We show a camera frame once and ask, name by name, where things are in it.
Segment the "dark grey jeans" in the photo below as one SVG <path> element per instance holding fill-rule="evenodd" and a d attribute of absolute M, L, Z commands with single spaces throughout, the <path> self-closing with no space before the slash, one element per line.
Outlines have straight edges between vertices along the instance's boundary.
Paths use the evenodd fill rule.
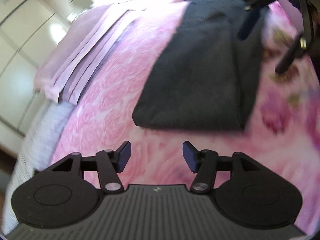
<path fill-rule="evenodd" d="M 133 122 L 151 129 L 244 129 L 259 86 L 265 14 L 240 40 L 248 15 L 242 0 L 191 0 L 153 65 Z"/>

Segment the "light blue striped sheet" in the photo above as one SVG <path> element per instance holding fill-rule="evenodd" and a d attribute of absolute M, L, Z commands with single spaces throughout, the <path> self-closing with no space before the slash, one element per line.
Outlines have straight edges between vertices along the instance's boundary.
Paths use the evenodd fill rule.
<path fill-rule="evenodd" d="M 75 106 L 46 100 L 37 111 L 25 135 L 5 192 L 2 232 L 7 235 L 18 225 L 11 206 L 13 192 L 24 182 L 49 166 L 61 134 Z"/>

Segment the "pink floral blanket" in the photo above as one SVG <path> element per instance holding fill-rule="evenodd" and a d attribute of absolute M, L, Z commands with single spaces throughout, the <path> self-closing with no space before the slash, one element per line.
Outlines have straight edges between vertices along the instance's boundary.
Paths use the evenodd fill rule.
<path fill-rule="evenodd" d="M 171 4 L 159 15 L 146 12 L 106 61 L 74 109 L 52 156 L 56 162 L 72 152 L 94 155 L 128 140 L 132 155 L 122 182 L 127 184 L 190 184 L 193 175 L 182 144 L 221 155 L 244 152 L 272 169 L 303 196 L 296 225 L 306 233 L 319 223 L 319 83 L 309 58 L 298 60 L 284 76 L 274 69 L 295 28 L 279 3 L 261 19 L 263 30 L 232 49 L 214 46 L 207 68 L 199 63 L 178 77 L 167 69 L 159 75 L 168 85 L 184 77 L 187 96 L 165 95 L 175 119 L 191 128 L 146 129 L 132 120 L 149 72 L 171 39 L 188 3 Z"/>

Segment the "folded lilac quilt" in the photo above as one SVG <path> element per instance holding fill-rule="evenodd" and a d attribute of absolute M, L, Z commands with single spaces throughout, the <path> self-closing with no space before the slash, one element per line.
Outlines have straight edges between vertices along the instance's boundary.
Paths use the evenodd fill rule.
<path fill-rule="evenodd" d="M 82 13 L 38 69 L 34 91 L 54 102 L 76 105 L 141 12 L 135 3 L 126 2 Z"/>

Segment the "white wardrobe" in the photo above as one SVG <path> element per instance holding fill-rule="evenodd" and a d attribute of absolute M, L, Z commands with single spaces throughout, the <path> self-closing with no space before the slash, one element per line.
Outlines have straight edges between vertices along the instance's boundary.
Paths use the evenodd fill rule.
<path fill-rule="evenodd" d="M 68 29 L 44 0 L 1 0 L 1 122 L 20 137 L 44 100 L 36 71 Z"/>

